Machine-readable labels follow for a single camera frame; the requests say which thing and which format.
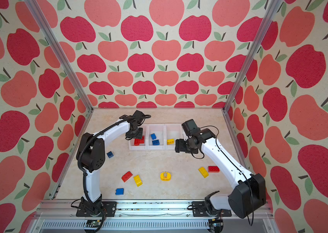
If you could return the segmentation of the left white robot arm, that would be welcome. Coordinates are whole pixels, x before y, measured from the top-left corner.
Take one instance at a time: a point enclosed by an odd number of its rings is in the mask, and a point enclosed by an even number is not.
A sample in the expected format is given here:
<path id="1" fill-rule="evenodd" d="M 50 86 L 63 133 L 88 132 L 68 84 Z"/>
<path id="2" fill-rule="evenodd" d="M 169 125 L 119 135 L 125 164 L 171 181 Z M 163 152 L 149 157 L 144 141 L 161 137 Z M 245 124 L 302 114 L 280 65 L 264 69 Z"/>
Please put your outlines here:
<path id="1" fill-rule="evenodd" d="M 121 135 L 125 135 L 126 140 L 142 139 L 141 125 L 148 118 L 151 118 L 151 115 L 137 110 L 132 115 L 121 116 L 112 125 L 97 133 L 85 133 L 81 136 L 76 159 L 82 172 L 83 198 L 89 203 L 100 202 L 100 168 L 106 160 L 106 146 Z"/>

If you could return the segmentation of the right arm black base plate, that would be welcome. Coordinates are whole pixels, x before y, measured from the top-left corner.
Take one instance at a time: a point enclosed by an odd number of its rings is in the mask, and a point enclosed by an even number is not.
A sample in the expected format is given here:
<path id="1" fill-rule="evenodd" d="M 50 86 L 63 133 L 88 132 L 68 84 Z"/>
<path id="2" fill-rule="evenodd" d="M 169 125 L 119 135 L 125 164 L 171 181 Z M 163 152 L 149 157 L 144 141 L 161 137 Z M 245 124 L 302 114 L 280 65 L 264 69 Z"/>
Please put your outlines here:
<path id="1" fill-rule="evenodd" d="M 232 212 L 230 210 L 216 210 L 213 207 L 209 207 L 205 201 L 192 202 L 191 205 L 187 207 L 191 210 L 194 217 L 231 217 Z"/>

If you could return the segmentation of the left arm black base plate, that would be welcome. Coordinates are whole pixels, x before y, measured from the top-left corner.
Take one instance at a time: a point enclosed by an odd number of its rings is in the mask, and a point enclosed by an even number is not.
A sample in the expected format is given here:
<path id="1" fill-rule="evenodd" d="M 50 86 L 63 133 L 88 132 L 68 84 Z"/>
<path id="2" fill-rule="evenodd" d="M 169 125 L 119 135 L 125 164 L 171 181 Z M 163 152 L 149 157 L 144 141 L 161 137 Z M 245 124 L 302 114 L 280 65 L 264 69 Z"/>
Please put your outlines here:
<path id="1" fill-rule="evenodd" d="M 102 217 L 101 211 L 104 211 L 106 217 L 114 217 L 117 202 L 101 202 L 91 204 L 86 200 L 82 200 L 77 207 L 77 217 Z"/>

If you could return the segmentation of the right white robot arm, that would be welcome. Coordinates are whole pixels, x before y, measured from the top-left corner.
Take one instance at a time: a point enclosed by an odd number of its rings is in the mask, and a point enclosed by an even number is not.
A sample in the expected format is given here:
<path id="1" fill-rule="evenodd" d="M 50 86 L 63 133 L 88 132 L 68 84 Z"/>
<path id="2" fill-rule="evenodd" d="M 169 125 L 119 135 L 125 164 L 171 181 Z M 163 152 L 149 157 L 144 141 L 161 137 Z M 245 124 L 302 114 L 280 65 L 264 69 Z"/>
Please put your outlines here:
<path id="1" fill-rule="evenodd" d="M 212 192 L 204 198 L 208 215 L 217 216 L 222 210 L 233 211 L 239 218 L 249 217 L 266 204 L 264 177 L 243 167 L 221 145 L 218 134 L 207 127 L 198 127 L 193 119 L 182 123 L 186 139 L 177 139 L 175 151 L 208 156 L 231 185 L 230 194 Z"/>

